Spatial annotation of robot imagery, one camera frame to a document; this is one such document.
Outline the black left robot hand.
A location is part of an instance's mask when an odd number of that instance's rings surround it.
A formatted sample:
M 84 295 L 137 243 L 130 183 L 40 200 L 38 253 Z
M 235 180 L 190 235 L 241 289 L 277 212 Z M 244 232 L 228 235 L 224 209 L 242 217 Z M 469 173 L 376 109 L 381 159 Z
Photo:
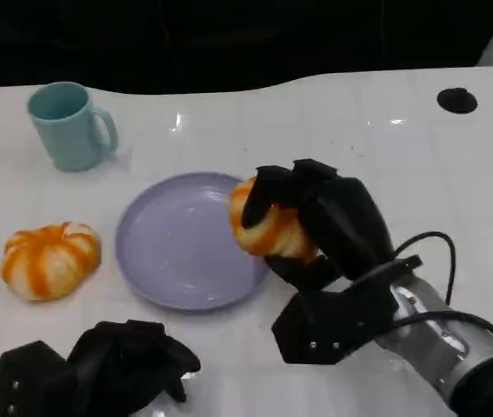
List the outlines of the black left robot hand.
M 97 323 L 80 336 L 67 362 L 77 378 L 75 416 L 129 416 L 161 393 L 184 403 L 182 377 L 201 369 L 197 355 L 163 324 L 134 320 Z

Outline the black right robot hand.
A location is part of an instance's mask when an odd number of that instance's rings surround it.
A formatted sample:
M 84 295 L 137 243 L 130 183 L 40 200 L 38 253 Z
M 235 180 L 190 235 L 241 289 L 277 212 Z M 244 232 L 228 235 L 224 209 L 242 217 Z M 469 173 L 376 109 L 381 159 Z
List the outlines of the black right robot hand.
M 322 290 L 341 277 L 356 281 L 394 257 L 389 230 L 365 185 L 322 162 L 258 167 L 242 226 L 254 229 L 272 209 L 290 212 L 316 250 L 312 256 L 263 253 L 271 270 L 299 291 Z

